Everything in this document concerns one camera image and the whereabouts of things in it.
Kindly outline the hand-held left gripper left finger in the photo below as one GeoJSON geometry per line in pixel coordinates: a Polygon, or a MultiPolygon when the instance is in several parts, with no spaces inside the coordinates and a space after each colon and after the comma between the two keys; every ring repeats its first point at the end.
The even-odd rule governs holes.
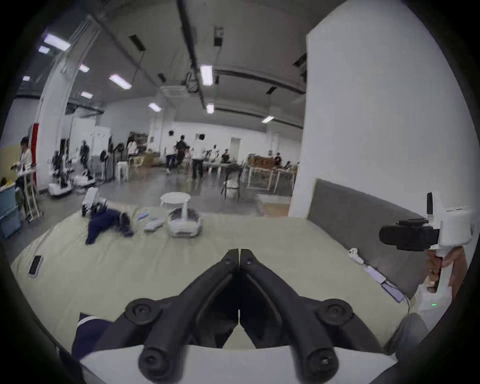
{"type": "Polygon", "coordinates": [[[230,249],[177,296],[131,301],[93,351],[141,346],[133,371],[151,383],[172,382],[185,346],[224,347],[239,324],[239,311],[239,250],[230,249]]]}

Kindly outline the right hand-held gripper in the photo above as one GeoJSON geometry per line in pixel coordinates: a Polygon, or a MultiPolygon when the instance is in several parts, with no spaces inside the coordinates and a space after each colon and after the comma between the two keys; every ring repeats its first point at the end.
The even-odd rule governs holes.
{"type": "MultiPolygon", "coordinates": [[[[426,216],[419,226],[421,242],[415,249],[426,253],[435,250],[440,258],[446,257],[456,247],[465,247],[473,238],[473,211],[466,206],[445,208],[439,193],[427,193],[426,216]]],[[[398,250],[410,250],[413,232],[405,225],[384,225],[379,230],[379,240],[398,250]]],[[[429,281],[429,275],[421,283],[413,297],[412,312],[417,314],[438,314],[452,303],[452,289],[448,286],[452,266],[441,269],[439,280],[429,281]]]]}

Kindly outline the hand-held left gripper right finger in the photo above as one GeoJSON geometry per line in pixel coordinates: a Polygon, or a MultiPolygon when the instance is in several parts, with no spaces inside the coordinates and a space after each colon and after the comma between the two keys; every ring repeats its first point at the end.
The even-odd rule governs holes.
{"type": "Polygon", "coordinates": [[[300,296],[250,249],[240,250],[240,325],[257,349],[289,346],[304,382],[334,378],[340,369],[335,347],[384,356],[350,304],[300,296]]]}

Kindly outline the person's right hand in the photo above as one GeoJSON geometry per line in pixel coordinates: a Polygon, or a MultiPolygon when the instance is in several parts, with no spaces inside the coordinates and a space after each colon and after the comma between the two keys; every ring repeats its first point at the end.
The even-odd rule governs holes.
{"type": "Polygon", "coordinates": [[[468,265],[464,247],[453,248],[447,256],[440,258],[435,250],[426,250],[428,255],[427,267],[429,270],[429,281],[435,283],[439,280],[441,269],[452,266],[451,277],[448,286],[452,289],[452,300],[454,300],[463,285],[467,275],[468,265]]]}

